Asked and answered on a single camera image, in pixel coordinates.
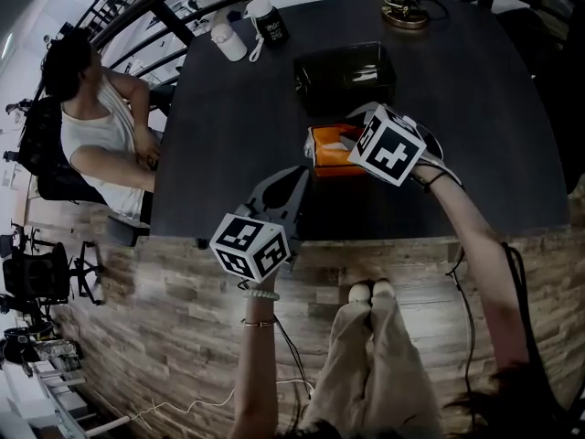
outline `wood panel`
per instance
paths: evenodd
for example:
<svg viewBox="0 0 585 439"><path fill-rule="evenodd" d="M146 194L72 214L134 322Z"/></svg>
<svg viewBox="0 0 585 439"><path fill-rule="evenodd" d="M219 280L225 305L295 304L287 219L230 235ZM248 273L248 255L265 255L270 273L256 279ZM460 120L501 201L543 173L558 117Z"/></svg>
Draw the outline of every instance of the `wood panel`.
<svg viewBox="0 0 585 439"><path fill-rule="evenodd" d="M510 237L522 252L529 285L534 332L554 392L569 405L583 378L585 354L585 194L570 198L573 226ZM100 243L106 272L101 278L106 305L76 298L54 310L67 337L85 351L87 383L82 393L106 412L129 414L161 402L185 409L193 400L222 403L233 388L244 314L237 279L223 273L212 253L185 239L142 239L135 249L112 245L103 236L106 213L84 205L61 224L53 212L44 222L42 207L29 219L43 238L63 241L69 253L81 239ZM397 289L400 309L419 349L441 404L464 392L467 354L466 315L451 278L457 247L453 238L328 242L306 244L291 273L281 273L282 301L276 314L301 353L313 385L327 354L331 324L347 288L359 279L386 275ZM471 367L474 388L488 386L495 371L473 279L463 264L459 274L470 299L477 329ZM298 378L293 357L277 336L280 380ZM298 384L301 399L303 389ZM279 386L281 425L290 421L295 401L291 384ZM443 412L447 431L460 431L469 419ZM168 406L128 426L135 437L226 437L233 401L225 407L196 405L190 414Z"/></svg>

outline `sneaker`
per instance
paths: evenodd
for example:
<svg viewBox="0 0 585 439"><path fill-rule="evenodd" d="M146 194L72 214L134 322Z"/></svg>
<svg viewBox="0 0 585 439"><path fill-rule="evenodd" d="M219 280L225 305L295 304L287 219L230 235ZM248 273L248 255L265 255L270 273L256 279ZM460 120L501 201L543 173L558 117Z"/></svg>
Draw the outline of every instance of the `sneaker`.
<svg viewBox="0 0 585 439"><path fill-rule="evenodd" d="M369 303L371 298L372 294L369 292L367 284L354 284L349 290L350 303Z"/></svg>
<svg viewBox="0 0 585 439"><path fill-rule="evenodd" d="M388 293L390 296L394 297L396 293L394 292L394 286L390 283L389 280L386 278L382 278L381 280L377 280L374 284L374 289L372 294L375 296L383 293Z"/></svg>

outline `white bottle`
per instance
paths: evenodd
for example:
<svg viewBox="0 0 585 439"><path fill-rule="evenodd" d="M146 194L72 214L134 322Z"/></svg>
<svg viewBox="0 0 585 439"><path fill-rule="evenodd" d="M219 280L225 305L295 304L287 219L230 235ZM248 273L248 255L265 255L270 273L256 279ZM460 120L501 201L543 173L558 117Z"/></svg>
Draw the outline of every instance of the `white bottle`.
<svg viewBox="0 0 585 439"><path fill-rule="evenodd" d="M238 34L230 25L225 23L220 23L211 29L211 40L218 45L228 60L232 62L242 59L248 52Z"/></svg>

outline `beige pants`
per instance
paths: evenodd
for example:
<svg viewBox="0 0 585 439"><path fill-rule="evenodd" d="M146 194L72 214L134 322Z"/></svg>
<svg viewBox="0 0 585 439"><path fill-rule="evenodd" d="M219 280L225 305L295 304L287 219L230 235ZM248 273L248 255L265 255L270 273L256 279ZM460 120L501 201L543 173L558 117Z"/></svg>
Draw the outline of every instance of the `beige pants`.
<svg viewBox="0 0 585 439"><path fill-rule="evenodd" d="M366 345L373 331L373 358ZM329 355L303 427L317 420L342 437L394 429L404 437L440 437L441 417L431 382L390 294L342 306Z"/></svg>

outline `dark gray table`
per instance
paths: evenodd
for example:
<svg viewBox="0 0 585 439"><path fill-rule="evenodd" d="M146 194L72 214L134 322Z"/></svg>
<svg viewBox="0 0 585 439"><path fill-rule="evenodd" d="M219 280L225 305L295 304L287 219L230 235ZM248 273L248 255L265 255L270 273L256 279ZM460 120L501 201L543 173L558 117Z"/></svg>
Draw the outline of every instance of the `dark gray table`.
<svg viewBox="0 0 585 439"><path fill-rule="evenodd" d="M151 232L210 238L265 177L299 164L311 119L294 91L293 59L380 40L397 74L393 106L439 138L448 166L504 232L569 222L555 140L522 59L486 10L445 1L450 17L420 32L380 18L379 0L329 0L281 10L291 39L260 59L228 61L209 36L189 48L165 131ZM432 11L435 16L441 10ZM234 25L251 50L249 20ZM307 240L452 234L432 196L411 181L316 178Z"/></svg>

